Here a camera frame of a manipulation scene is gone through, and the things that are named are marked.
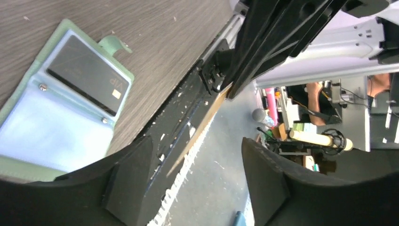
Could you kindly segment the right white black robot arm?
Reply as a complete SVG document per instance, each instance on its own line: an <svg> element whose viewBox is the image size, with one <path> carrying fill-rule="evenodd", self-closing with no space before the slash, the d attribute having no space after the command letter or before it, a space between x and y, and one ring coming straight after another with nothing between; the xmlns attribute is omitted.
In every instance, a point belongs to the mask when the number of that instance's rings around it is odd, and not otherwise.
<svg viewBox="0 0 399 226"><path fill-rule="evenodd" d="M235 97L266 87L391 73L399 99L399 3L390 0L254 0L225 84Z"/></svg>

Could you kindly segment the green card holder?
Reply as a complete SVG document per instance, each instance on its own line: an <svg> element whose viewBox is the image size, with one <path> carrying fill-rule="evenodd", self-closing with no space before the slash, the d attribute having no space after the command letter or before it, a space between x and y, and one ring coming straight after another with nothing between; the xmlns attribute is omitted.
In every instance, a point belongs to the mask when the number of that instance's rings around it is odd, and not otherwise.
<svg viewBox="0 0 399 226"><path fill-rule="evenodd" d="M111 116L46 71L71 35L97 51L129 81L116 116ZM36 56L0 111L0 176L51 181L107 155L134 76L114 54L129 46L114 35L99 42L64 19Z"/></svg>

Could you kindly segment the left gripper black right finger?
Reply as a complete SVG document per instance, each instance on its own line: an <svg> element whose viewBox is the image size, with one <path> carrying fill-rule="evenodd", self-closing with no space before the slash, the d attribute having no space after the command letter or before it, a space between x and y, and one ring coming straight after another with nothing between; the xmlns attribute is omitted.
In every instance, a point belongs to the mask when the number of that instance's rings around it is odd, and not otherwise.
<svg viewBox="0 0 399 226"><path fill-rule="evenodd" d="M257 226L396 226L399 174L353 182L311 171L250 138L241 153Z"/></svg>

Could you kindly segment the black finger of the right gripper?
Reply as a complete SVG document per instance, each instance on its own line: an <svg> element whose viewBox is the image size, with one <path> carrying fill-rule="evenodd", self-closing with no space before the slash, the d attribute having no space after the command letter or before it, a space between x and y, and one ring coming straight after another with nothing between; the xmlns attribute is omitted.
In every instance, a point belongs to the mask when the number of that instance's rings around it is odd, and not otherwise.
<svg viewBox="0 0 399 226"><path fill-rule="evenodd" d="M296 57L315 39L344 0L246 0L229 69L229 98L250 82Z"/></svg>

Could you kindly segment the black VIP credit card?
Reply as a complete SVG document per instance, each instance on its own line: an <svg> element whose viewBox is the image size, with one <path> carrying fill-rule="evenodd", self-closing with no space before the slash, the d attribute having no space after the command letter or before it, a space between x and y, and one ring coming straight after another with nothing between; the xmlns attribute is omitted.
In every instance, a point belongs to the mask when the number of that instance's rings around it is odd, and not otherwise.
<svg viewBox="0 0 399 226"><path fill-rule="evenodd" d="M119 70L75 35L66 39L46 71L111 116L117 115L129 87Z"/></svg>

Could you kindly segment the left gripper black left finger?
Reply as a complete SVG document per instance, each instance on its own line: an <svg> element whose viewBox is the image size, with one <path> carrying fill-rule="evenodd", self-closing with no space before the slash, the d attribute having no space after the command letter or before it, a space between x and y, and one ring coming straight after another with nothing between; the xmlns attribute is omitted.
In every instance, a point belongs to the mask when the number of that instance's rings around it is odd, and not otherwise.
<svg viewBox="0 0 399 226"><path fill-rule="evenodd" d="M3 226L137 226L152 161L152 138L52 182L0 183Z"/></svg>

